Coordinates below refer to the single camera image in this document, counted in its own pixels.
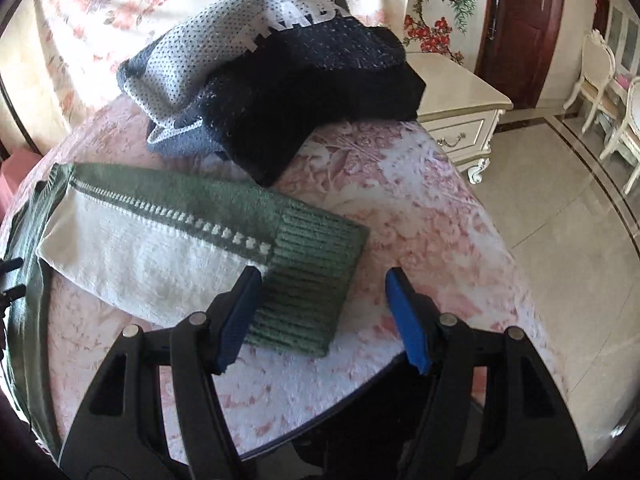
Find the green knit sweater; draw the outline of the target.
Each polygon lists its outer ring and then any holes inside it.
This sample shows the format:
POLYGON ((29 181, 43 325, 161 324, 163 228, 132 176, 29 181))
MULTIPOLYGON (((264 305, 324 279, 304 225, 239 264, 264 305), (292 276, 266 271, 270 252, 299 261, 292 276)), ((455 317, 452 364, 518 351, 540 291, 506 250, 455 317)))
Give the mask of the green knit sweater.
POLYGON ((51 281, 159 326, 177 324, 231 288, 247 266, 264 292, 254 346, 322 358, 369 231, 352 220, 242 181, 109 164, 50 170, 14 214, 4 255, 11 387, 38 437, 62 448, 48 363, 51 281))

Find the pink covered stool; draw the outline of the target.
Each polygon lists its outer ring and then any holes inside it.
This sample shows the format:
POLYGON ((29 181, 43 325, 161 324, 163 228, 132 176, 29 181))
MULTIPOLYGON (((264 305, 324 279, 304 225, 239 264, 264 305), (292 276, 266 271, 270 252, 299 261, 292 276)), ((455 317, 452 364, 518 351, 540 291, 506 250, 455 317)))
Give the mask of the pink covered stool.
POLYGON ((42 159, 26 148, 18 148, 10 157, 2 162, 0 174, 0 218, 8 212, 17 189, 23 180, 42 159))

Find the cream nightstand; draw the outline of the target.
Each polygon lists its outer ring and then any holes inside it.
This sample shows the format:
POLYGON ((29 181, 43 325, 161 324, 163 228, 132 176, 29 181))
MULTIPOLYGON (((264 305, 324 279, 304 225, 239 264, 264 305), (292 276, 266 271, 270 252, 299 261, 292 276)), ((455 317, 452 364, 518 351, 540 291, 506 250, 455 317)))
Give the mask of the cream nightstand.
POLYGON ((425 82, 418 123, 472 184, 490 164, 490 142, 511 100, 480 77, 436 53, 409 53, 425 82))

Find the navy white knit sweater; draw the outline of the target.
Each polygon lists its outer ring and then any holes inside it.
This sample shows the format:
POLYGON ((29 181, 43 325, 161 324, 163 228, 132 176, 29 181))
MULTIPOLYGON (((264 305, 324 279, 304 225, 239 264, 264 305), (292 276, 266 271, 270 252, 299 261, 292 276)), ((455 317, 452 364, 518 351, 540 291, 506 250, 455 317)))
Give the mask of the navy white knit sweater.
POLYGON ((258 184, 280 178, 317 128, 411 122, 425 90, 389 29, 334 0, 215 0, 117 71, 166 157, 215 155, 258 184))

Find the white chair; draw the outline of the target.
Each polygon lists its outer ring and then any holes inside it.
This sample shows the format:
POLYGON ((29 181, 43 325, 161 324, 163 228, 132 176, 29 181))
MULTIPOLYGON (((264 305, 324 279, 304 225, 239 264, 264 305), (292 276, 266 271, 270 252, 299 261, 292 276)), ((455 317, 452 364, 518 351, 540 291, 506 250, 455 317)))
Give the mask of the white chair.
POLYGON ((593 29, 582 42, 580 71, 573 89, 563 104, 563 110, 573 106, 578 96, 590 104, 590 110, 582 124, 582 133, 590 129, 598 113, 613 120, 620 114, 608 96, 608 85, 615 75, 615 56, 601 33, 593 29))

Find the floral cream sheet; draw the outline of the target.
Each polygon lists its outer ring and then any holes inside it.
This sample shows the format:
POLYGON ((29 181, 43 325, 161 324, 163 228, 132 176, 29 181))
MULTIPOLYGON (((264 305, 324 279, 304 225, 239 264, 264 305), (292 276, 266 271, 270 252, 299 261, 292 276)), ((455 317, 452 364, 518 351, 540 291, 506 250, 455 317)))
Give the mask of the floral cream sheet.
MULTIPOLYGON (((20 0, 1 33, 1 142, 47 153, 119 94, 122 61, 214 0, 20 0)), ((408 0, 347 0, 399 32, 408 0)))

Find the dark red wooden door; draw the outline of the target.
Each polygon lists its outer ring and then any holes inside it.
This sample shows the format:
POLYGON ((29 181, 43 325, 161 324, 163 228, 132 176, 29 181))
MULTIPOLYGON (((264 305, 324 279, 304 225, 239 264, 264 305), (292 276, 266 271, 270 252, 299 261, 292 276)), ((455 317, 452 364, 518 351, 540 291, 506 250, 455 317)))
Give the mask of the dark red wooden door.
POLYGON ((564 0, 488 0, 476 73, 516 108, 538 103, 558 41, 564 0))

